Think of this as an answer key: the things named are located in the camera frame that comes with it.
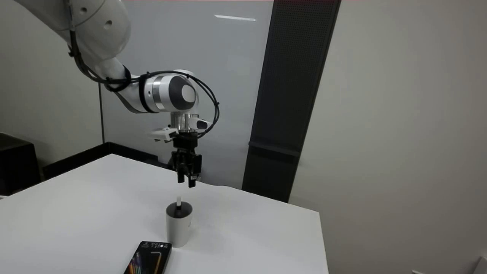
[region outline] white robotic arm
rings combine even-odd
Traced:
[[[63,37],[72,49],[80,70],[90,80],[115,92],[133,113],[172,115],[172,125],[156,131],[166,142],[174,142],[172,156],[180,183],[185,175],[191,186],[201,172],[201,156],[195,154],[198,139],[207,134],[220,119],[213,92],[189,72],[169,70],[143,77],[131,72],[118,60],[125,49],[131,25],[122,0],[16,0],[52,31]],[[198,86],[215,104],[213,124],[201,121],[189,112],[198,104]]]

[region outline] white table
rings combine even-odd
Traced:
[[[0,201],[2,274],[122,274],[166,241],[171,171],[108,156]],[[168,274],[328,274],[320,215],[223,186],[186,192],[195,232]]]

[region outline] white cylinder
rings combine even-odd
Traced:
[[[188,244],[192,235],[194,207],[183,203],[180,207],[177,203],[171,204],[166,210],[166,232],[168,242],[172,247],[180,249]]]

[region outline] black object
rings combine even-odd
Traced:
[[[177,203],[172,203],[168,209],[166,214],[175,220],[183,220],[191,217],[194,212],[194,207],[188,203],[181,203],[181,206],[178,207]]]
[[[276,0],[244,191],[288,201],[341,0]]]
[[[203,157],[195,153],[198,147],[197,133],[180,133],[174,139],[172,168],[178,172],[178,183],[185,183],[185,177],[189,180],[189,188],[197,186],[197,180],[201,174]]]
[[[124,274],[163,274],[171,249],[166,242],[140,242]]]
[[[64,159],[61,162],[57,162],[54,165],[46,166],[43,169],[45,180],[58,177],[58,175],[66,174],[66,172],[69,172],[72,169],[76,169],[78,166],[87,165],[90,162],[95,162],[98,159],[102,159],[102,157],[110,156],[110,154],[118,154],[118,156],[122,156],[122,157],[127,157],[127,159],[133,159],[133,160],[137,160],[137,162],[143,162],[143,163],[148,163],[148,165],[166,168],[165,165],[159,163],[157,156],[140,153],[140,151],[136,151],[136,150],[131,150],[131,148],[121,147],[118,143],[110,143],[108,142],[108,143],[95,147],[93,150],[84,151],[81,154],[76,154],[73,157],[69,157],[69,159]]]
[[[34,145],[0,134],[0,195],[13,195],[40,182]]]

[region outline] black cabinet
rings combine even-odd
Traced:
[[[34,145],[0,134],[0,195],[13,195],[40,182]]]

